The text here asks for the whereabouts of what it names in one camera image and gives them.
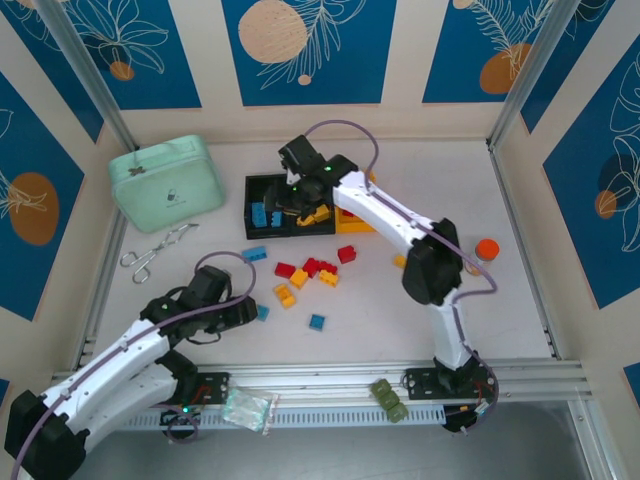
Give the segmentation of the black plastic bin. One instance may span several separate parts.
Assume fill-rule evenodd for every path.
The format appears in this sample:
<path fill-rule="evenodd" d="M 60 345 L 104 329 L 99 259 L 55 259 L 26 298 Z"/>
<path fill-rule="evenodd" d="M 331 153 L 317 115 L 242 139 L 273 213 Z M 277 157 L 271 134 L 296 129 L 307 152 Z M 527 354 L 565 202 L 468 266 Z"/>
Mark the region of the black plastic bin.
<path fill-rule="evenodd" d="M 265 200 L 268 190 L 271 187 L 280 187 L 286 184 L 284 174 L 253 175 L 245 178 L 244 191 L 244 225 L 246 238 L 248 240 L 283 238 L 292 235 L 294 223 L 292 218 L 283 213 L 281 228 L 271 227 L 271 215 L 275 208 Z M 267 212 L 268 226 L 266 228 L 255 228 L 251 223 L 251 203 L 263 202 Z"/>
<path fill-rule="evenodd" d="M 334 225 L 334 206 L 333 206 L 333 197 L 332 202 L 324 200 L 327 202 L 328 207 L 331 210 L 331 216 L 329 219 L 323 222 L 316 222 L 314 225 L 307 227 L 298 227 L 296 225 L 296 220 L 299 216 L 297 216 L 294 212 L 294 207 L 300 203 L 305 203 L 300 200 L 300 198 L 292 191 L 291 186 L 288 184 L 286 180 L 286 194 L 283 196 L 282 209 L 286 212 L 286 214 L 292 218 L 294 223 L 294 231 L 299 236 L 311 236 L 311 235 L 330 235 L 335 232 Z M 310 215 L 313 215 L 316 210 L 317 203 L 311 203 L 310 205 Z"/>

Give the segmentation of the yellow plastic bin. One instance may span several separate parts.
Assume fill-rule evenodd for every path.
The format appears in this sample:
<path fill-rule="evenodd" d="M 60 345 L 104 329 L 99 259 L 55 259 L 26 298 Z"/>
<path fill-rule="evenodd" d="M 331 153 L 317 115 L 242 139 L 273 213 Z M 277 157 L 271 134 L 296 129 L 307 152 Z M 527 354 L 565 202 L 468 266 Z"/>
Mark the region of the yellow plastic bin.
<path fill-rule="evenodd" d="M 376 230 L 355 215 L 350 218 L 342 214 L 342 208 L 334 207 L 334 223 L 337 234 L 375 233 Z"/>

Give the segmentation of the metal scissor tongs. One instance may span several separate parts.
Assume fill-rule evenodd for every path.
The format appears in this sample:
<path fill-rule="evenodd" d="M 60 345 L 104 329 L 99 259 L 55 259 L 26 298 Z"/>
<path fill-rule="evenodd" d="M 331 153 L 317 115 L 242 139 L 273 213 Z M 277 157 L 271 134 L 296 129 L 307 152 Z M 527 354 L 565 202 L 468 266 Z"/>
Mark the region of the metal scissor tongs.
<path fill-rule="evenodd" d="M 190 231 L 200 227 L 197 223 L 187 223 L 170 230 L 155 247 L 143 252 L 129 251 L 120 257 L 119 265 L 123 268 L 133 268 L 131 280 L 135 285 L 145 283 L 151 277 L 149 265 L 165 249 L 179 243 Z"/>

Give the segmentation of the clear plastic bag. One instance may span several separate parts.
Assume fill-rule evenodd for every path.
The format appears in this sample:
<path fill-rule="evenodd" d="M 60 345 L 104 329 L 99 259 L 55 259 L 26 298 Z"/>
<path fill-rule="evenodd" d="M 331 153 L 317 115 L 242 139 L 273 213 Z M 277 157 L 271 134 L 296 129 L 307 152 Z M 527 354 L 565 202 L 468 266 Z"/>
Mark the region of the clear plastic bag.
<path fill-rule="evenodd" d="M 234 387 L 228 393 L 222 418 L 227 423 L 267 435 L 278 400 L 277 394 Z"/>

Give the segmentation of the mint green zip case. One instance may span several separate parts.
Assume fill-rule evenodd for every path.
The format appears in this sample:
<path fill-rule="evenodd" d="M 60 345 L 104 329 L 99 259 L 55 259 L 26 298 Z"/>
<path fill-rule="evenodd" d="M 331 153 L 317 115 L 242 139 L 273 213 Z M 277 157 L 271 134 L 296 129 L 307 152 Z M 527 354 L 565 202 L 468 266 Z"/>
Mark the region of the mint green zip case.
<path fill-rule="evenodd" d="M 199 135 L 121 155 L 109 162 L 108 174 L 116 205 L 142 233 L 218 209 L 226 201 L 220 174 Z"/>

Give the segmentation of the orange capped bottle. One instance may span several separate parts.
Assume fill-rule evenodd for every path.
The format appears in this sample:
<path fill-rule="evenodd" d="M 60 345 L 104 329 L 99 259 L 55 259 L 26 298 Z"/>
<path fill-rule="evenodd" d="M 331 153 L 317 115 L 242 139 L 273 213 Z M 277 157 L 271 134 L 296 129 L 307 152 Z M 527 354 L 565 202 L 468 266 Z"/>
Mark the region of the orange capped bottle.
<path fill-rule="evenodd" d="M 500 246 L 492 238 L 481 239 L 470 254 L 470 261 L 465 261 L 466 271 L 473 276 L 481 276 L 480 268 L 486 270 L 499 256 Z"/>

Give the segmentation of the aluminium side rail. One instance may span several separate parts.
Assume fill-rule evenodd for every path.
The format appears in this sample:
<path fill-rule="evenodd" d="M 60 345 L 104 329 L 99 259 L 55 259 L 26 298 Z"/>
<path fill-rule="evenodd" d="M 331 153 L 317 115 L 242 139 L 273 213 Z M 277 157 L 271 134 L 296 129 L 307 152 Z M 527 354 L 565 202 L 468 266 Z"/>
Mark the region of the aluminium side rail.
<path fill-rule="evenodd" d="M 112 198 L 108 164 L 112 159 L 134 150 L 133 147 L 114 144 L 102 155 L 96 172 L 86 176 L 82 185 L 79 198 L 90 202 L 91 212 L 80 231 L 80 243 L 88 248 L 88 259 L 84 261 L 88 272 L 83 278 L 87 293 L 69 362 L 73 371 L 86 365 L 91 358 L 86 350 L 96 342 L 128 226 L 126 217 Z"/>
<path fill-rule="evenodd" d="M 542 330 L 545 334 L 547 344 L 551 351 L 551 357 L 555 358 L 556 360 L 565 360 L 564 345 L 558 338 L 548 304 L 539 285 L 536 272 L 534 271 L 525 238 L 523 236 L 523 231 L 521 229 L 521 222 L 519 221 L 518 212 L 515 208 L 509 185 L 502 169 L 501 161 L 496 153 L 496 148 L 492 146 L 489 141 L 487 141 L 487 150 L 501 192 L 501 196 L 503 198 L 507 216 L 511 224 L 511 229 L 513 231 L 519 256 L 523 264 L 525 275 L 529 284 L 529 289 L 536 305 L 536 310 L 538 312 L 538 317 L 542 325 Z"/>

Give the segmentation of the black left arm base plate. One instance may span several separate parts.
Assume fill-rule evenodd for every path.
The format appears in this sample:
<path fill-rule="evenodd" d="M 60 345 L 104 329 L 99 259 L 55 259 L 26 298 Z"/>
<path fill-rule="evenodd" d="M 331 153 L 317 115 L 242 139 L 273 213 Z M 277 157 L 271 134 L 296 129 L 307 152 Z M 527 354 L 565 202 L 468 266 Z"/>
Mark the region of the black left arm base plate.
<path fill-rule="evenodd" d="M 229 392 L 228 372 L 205 372 L 179 380 L 170 405 L 222 405 Z"/>

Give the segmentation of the long aluminium table rail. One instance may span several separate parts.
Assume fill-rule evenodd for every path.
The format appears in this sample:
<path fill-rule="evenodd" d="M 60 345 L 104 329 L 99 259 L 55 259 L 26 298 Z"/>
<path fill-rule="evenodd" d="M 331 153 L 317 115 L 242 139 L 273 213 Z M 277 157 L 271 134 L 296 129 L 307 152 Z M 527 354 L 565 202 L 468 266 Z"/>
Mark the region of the long aluminium table rail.
<path fill-rule="evenodd" d="M 504 402 L 577 401 L 593 397 L 592 389 L 578 361 L 491 360 L 497 377 L 499 399 Z M 385 378 L 403 401 L 416 387 L 404 389 L 402 379 L 409 379 L 409 369 L 431 367 L 431 361 L 290 364 L 290 365 L 201 365 L 199 371 L 211 375 L 227 372 L 231 384 L 249 390 L 276 393 L 287 407 L 364 406 L 373 402 L 368 386 Z M 162 380 L 158 374 L 136 375 L 133 379 L 99 381 L 96 376 L 86 380 L 75 391 L 70 382 L 79 375 L 57 375 L 55 393 L 69 394 L 64 401 L 72 413 L 92 413 L 100 407 L 118 406 L 131 414 L 168 399 L 172 380 Z"/>

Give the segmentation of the blue floral wall panel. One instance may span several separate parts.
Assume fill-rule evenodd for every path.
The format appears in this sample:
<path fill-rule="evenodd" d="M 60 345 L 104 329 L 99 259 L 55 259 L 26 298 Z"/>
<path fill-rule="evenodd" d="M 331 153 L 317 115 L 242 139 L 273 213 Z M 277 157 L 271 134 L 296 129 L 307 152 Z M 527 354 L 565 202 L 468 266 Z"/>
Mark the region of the blue floral wall panel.
<path fill-rule="evenodd" d="M 640 43 L 543 168 L 597 307 L 640 288 Z"/>
<path fill-rule="evenodd" d="M 14 28 L 85 132 L 96 143 L 104 119 L 37 12 L 33 0 L 0 0 L 0 12 Z"/>
<path fill-rule="evenodd" d="M 67 0 L 63 8 L 120 109 L 201 106 L 169 0 Z"/>
<path fill-rule="evenodd" d="M 378 104 L 397 0 L 221 0 L 246 107 Z"/>
<path fill-rule="evenodd" d="M 503 101 L 555 0 L 449 0 L 425 104 Z"/>
<path fill-rule="evenodd" d="M 616 0 L 580 0 L 520 115 L 531 134 Z"/>
<path fill-rule="evenodd" d="M 83 181 L 0 73 L 0 307 L 35 319 Z"/>

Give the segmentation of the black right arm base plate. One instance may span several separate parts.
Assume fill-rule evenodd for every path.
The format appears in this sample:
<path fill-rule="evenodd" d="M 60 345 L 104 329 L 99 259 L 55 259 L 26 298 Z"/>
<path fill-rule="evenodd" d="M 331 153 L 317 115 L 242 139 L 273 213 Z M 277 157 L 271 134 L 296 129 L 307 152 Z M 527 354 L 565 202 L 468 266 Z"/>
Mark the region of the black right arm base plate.
<path fill-rule="evenodd" d="M 485 369 L 470 372 L 449 369 L 410 368 L 405 371 L 410 400 L 475 399 L 481 388 L 493 394 L 497 381 Z"/>

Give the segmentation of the aluminium frame post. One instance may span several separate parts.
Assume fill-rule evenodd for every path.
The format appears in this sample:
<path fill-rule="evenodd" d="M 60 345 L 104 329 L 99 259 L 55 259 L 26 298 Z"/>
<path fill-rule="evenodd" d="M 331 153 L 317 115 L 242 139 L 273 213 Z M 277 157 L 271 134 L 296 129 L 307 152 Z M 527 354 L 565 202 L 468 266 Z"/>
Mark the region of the aluminium frame post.
<path fill-rule="evenodd" d="M 33 0 L 39 16 L 116 140 L 126 151 L 139 145 L 81 37 L 57 0 Z"/>
<path fill-rule="evenodd" d="M 529 55 L 508 93 L 503 108 L 487 138 L 488 151 L 494 154 L 520 114 L 551 54 L 573 17 L 580 0 L 555 0 L 549 16 L 541 25 Z"/>

